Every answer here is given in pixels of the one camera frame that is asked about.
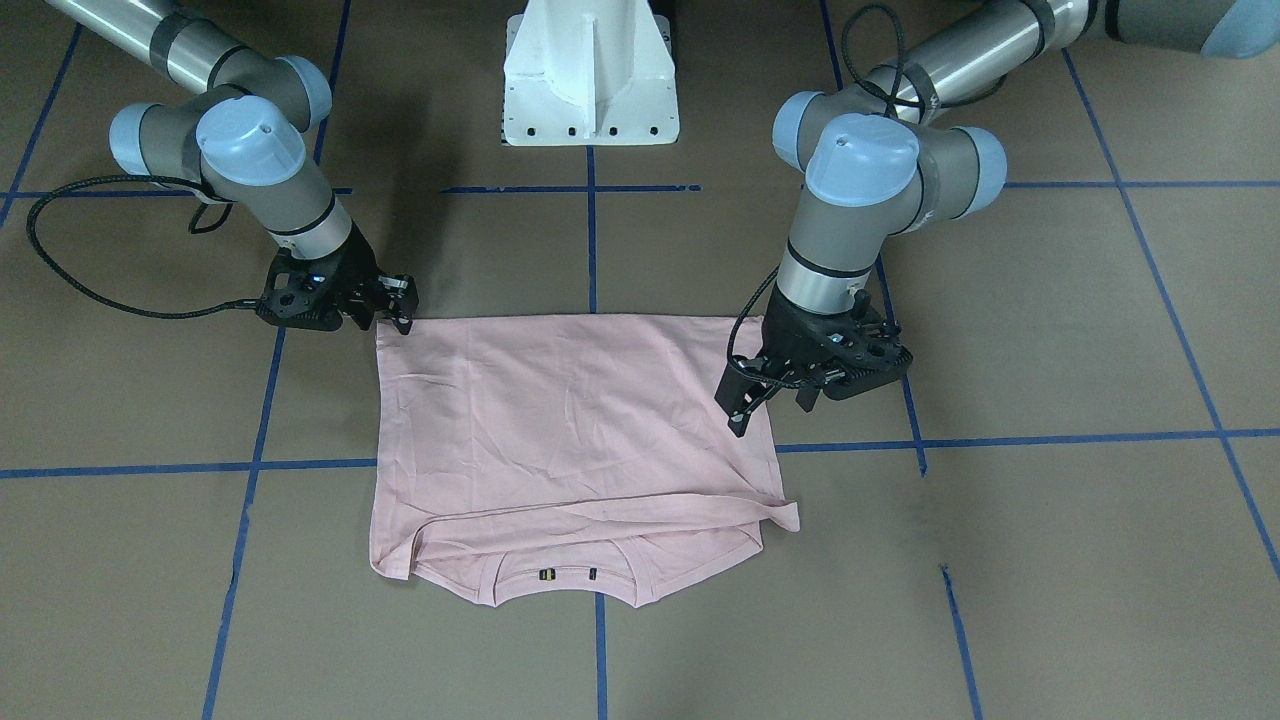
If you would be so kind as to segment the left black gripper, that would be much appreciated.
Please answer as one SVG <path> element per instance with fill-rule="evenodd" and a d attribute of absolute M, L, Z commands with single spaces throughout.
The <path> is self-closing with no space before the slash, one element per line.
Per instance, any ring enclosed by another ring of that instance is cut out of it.
<path fill-rule="evenodd" d="M 901 380 L 913 364 L 901 327 L 886 320 L 864 290 L 854 292 L 852 306 L 845 311 L 819 314 L 773 288 L 762 318 L 762 347 L 753 357 L 737 355 L 737 333 L 762 295 L 759 288 L 733 322 L 714 392 L 728 429 L 739 438 L 755 410 L 783 389 L 795 393 L 804 413 L 812 413 L 822 395 L 832 401 L 863 395 Z"/>

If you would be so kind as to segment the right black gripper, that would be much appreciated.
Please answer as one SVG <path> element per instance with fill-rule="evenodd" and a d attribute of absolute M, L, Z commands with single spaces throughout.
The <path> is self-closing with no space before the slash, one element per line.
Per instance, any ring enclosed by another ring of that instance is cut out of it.
<path fill-rule="evenodd" d="M 358 227 L 324 258 L 302 260 L 282 249 L 271 260 L 255 314 L 276 327 L 338 331 L 344 319 L 367 331 L 379 316 L 402 336 L 419 307 L 415 278 L 388 275 Z"/>

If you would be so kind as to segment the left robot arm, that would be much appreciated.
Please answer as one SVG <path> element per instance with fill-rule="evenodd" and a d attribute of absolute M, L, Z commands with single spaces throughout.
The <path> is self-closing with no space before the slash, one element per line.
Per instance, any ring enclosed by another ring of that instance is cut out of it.
<path fill-rule="evenodd" d="M 988 131 L 934 119 L 997 92 L 1016 68 L 1098 29 L 1123 42 L 1247 59 L 1277 44 L 1275 1 L 984 1 L 909 47 L 882 3 L 896 53 L 870 73 L 850 70 L 836 94 L 800 92 L 778 110 L 776 154 L 804 177 L 780 265 L 758 293 L 768 304 L 762 347 L 726 352 L 716 401 L 728 429 L 783 389 L 804 410 L 901 380 L 913 364 L 897 323 L 867 282 L 884 241 L 968 217 L 1004 190 L 1007 154 Z"/>

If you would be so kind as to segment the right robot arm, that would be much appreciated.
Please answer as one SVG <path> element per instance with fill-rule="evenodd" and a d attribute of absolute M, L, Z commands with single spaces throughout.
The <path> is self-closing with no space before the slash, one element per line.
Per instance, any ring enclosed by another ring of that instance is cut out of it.
<path fill-rule="evenodd" d="M 332 111 L 326 77 L 301 56 L 264 56 L 174 1 L 58 1 L 84 28 L 187 88 L 175 106 L 140 102 L 111 120 L 116 183 L 183 188 L 206 205 L 246 208 L 278 250 L 256 299 L 205 307 L 243 310 L 282 328 L 332 332 L 376 319 L 408 334 L 419 295 L 389 275 L 305 135 Z"/>

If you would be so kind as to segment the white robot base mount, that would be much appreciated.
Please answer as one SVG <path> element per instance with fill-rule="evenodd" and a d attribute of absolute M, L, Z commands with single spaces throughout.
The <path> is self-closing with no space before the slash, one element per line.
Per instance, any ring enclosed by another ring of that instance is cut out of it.
<path fill-rule="evenodd" d="M 654 146 L 681 132 L 672 1 L 529 1 L 506 22 L 500 137 Z"/>

